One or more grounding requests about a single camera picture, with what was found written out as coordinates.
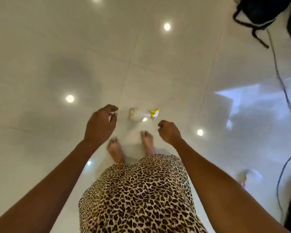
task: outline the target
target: black cable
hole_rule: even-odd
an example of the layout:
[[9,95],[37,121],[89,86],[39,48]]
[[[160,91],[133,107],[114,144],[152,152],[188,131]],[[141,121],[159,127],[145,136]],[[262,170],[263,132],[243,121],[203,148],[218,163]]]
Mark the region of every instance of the black cable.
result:
[[[284,85],[283,83],[283,80],[282,78],[280,77],[280,74],[279,74],[279,70],[278,70],[278,64],[277,64],[277,59],[276,59],[276,53],[275,53],[275,49],[274,49],[274,45],[273,45],[273,41],[272,41],[272,37],[271,37],[271,34],[269,32],[268,29],[266,29],[267,33],[268,33],[268,37],[269,37],[269,42],[271,44],[271,48],[272,48],[272,52],[273,52],[273,56],[274,56],[274,64],[275,64],[275,69],[276,69],[276,76],[277,76],[277,79],[279,80],[280,84],[281,84],[281,87],[283,89],[283,92],[285,94],[285,97],[286,97],[286,102],[287,102],[287,105],[288,105],[288,108],[291,110],[291,103],[290,103],[290,100],[288,98],[288,94],[287,94],[287,91],[286,91],[286,86]],[[277,197],[277,201],[278,201],[278,205],[279,205],[279,208],[280,208],[280,211],[281,211],[281,214],[283,215],[283,209],[281,207],[281,204],[280,204],[280,200],[279,200],[279,184],[280,184],[280,181],[281,181],[281,178],[282,178],[282,175],[283,175],[283,172],[285,171],[285,168],[288,164],[288,162],[291,160],[291,156],[290,158],[287,160],[287,162],[283,165],[283,168],[281,170],[281,173],[280,173],[280,176],[279,176],[279,179],[278,179],[278,182],[277,182],[277,186],[276,186],[276,197]]]

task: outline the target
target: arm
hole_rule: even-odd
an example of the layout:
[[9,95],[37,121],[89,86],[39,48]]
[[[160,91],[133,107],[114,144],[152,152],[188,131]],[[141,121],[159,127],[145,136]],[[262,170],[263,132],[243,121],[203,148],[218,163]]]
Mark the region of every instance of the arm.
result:
[[233,178],[194,151],[174,123],[161,121],[159,126],[159,135],[181,157],[217,233],[289,232]]
[[0,232],[50,232],[86,162],[112,134],[118,108],[114,105],[93,113],[84,140],[40,183],[0,217]]

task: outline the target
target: white spray bottle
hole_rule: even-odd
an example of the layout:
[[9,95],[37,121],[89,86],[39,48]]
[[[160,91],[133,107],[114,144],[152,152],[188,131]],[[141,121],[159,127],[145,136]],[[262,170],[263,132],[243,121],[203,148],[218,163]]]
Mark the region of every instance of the white spray bottle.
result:
[[143,111],[139,108],[130,108],[129,110],[129,118],[134,122],[144,122],[148,118],[154,120],[158,117],[158,115],[159,115],[159,109]]

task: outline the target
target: person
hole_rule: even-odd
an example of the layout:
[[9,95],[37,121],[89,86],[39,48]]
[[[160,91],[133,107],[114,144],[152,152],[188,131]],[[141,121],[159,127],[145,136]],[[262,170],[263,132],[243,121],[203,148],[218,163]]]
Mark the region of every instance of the person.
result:
[[[0,232],[51,231],[87,161],[115,129],[117,110],[107,105],[93,113],[76,148],[0,217]],[[130,166],[118,139],[111,139],[107,149],[116,164],[79,201],[81,232],[207,232],[188,176],[215,232],[288,232],[233,178],[194,151],[174,123],[158,125],[161,138],[181,159],[156,154],[153,136],[145,131],[146,157]]]

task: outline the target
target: bag strap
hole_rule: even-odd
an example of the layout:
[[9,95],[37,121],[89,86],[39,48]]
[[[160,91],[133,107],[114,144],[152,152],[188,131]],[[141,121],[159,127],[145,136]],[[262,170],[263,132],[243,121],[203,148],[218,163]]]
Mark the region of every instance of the bag strap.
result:
[[268,26],[270,26],[275,20],[271,21],[271,22],[268,22],[262,26],[255,26],[253,24],[250,24],[250,23],[246,23],[246,22],[242,22],[238,19],[236,19],[236,17],[239,15],[239,13],[241,12],[241,2],[239,3],[239,5],[237,6],[237,10],[236,12],[234,13],[233,15],[233,19],[236,23],[242,25],[242,26],[245,26],[245,27],[248,27],[248,28],[252,28],[252,36],[257,39],[265,48],[269,48],[269,46],[263,42],[260,38],[257,37],[257,34],[256,34],[256,31],[257,30],[264,30],[265,28],[267,28]]

